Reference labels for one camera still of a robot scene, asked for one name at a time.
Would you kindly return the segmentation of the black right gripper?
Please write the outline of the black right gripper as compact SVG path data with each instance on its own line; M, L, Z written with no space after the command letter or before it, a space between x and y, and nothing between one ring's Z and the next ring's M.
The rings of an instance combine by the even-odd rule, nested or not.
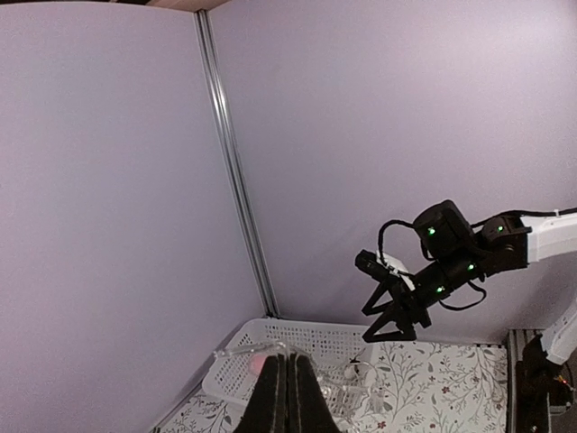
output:
M440 265L428 265L416 274L394 268L393 275L400 279L382 281L362 307L365 316L380 314L362 335L365 343L415 341L415 325L430 327L428 309L450 291Z

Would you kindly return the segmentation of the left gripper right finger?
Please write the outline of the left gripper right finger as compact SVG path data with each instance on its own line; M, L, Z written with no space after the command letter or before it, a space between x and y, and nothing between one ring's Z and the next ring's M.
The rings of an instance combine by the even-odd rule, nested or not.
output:
M287 432L339 433L315 370L305 355L291 354L287 378Z

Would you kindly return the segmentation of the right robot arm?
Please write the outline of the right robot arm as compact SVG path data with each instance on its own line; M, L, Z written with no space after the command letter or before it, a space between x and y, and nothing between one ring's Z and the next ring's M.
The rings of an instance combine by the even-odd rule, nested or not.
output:
M392 226L413 230L428 265L410 272L385 252ZM430 327L430 307L444 305L463 285L485 295L481 283L501 272L525 269L546 258L576 250L576 211L508 210L470 224L447 199L423 211L413 222L391 219L378 232L377 249L360 251L356 267L378 286L362 308L374 322L362 338L367 343L405 342L417 338L416 326Z

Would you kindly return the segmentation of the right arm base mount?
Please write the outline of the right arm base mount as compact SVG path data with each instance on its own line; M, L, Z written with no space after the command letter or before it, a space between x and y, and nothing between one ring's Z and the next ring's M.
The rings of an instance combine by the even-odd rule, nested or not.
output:
M576 406L576 381L566 364L546 360L536 330L508 332L507 432L550 432L554 416Z

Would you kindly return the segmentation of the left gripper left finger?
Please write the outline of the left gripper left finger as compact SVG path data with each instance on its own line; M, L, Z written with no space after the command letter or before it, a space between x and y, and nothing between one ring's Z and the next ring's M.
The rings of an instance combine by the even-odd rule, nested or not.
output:
M266 358L252 396L234 433L286 431L287 358Z

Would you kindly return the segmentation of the white plastic basket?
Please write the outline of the white plastic basket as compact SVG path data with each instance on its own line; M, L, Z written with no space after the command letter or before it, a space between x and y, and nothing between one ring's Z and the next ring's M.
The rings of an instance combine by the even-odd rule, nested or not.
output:
M371 368L373 348L362 340L363 326L257 318L246 322L216 350L202 390L244 406L258 374L257 358L298 354L308 357L327 396L365 389L362 377Z

